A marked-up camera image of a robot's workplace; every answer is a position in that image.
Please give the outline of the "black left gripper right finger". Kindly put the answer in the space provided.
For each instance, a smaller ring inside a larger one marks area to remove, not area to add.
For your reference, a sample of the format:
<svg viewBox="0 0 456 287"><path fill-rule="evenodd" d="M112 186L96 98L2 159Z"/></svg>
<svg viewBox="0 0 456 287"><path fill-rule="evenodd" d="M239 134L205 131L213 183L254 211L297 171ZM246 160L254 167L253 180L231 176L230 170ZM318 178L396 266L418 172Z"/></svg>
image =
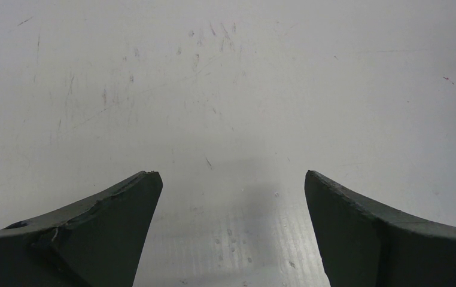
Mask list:
<svg viewBox="0 0 456 287"><path fill-rule="evenodd" d="M356 193L310 170L305 196L332 286L456 286L456 227Z"/></svg>

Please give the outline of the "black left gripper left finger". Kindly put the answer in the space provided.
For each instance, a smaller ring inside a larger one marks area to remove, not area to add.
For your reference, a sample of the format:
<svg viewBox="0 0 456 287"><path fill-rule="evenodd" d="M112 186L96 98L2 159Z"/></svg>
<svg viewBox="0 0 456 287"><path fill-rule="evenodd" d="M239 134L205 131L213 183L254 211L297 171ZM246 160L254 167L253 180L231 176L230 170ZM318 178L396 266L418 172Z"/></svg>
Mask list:
<svg viewBox="0 0 456 287"><path fill-rule="evenodd" d="M0 229L0 286L132 286L162 188L138 172Z"/></svg>

